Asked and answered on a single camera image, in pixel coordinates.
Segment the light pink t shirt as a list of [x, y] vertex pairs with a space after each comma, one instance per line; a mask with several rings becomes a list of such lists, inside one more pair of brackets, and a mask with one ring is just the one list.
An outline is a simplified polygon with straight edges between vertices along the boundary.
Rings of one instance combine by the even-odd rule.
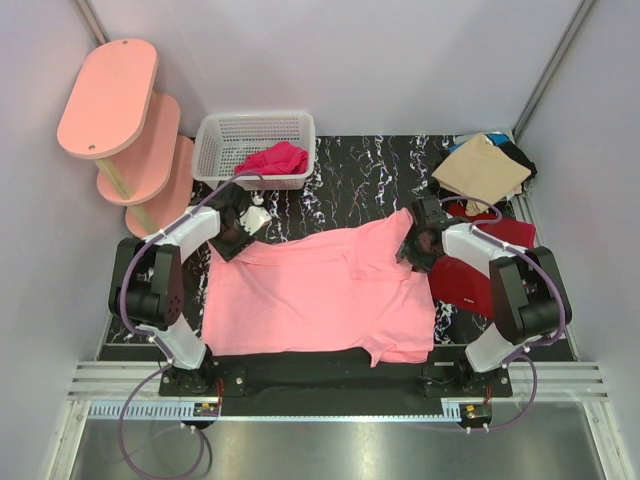
[[396, 254], [406, 209], [231, 261], [211, 254], [201, 338], [217, 355], [362, 348], [370, 364], [422, 363], [434, 348], [429, 279]]

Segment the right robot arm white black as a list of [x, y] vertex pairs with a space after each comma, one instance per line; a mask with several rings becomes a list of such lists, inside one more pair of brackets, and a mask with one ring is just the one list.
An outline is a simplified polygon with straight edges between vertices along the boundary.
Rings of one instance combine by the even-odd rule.
[[500, 211], [471, 221], [449, 215], [442, 203], [429, 196], [411, 204], [413, 224], [397, 258], [427, 274], [432, 289], [449, 287], [464, 294], [467, 305], [479, 299], [491, 304], [493, 323], [455, 362], [455, 387], [472, 397], [488, 387], [489, 372], [559, 340], [572, 310], [550, 249], [526, 249], [484, 231], [502, 220]]

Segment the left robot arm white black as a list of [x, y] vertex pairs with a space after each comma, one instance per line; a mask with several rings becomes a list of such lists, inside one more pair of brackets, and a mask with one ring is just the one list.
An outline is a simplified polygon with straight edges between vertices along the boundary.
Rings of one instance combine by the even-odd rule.
[[117, 246], [110, 313], [132, 334], [156, 345], [170, 366], [183, 370], [181, 384], [193, 395], [208, 394], [216, 372], [204, 364], [207, 347], [184, 315], [183, 263], [205, 244], [230, 261], [269, 221], [260, 195], [231, 184], [206, 202], [187, 207], [158, 232], [126, 238]]

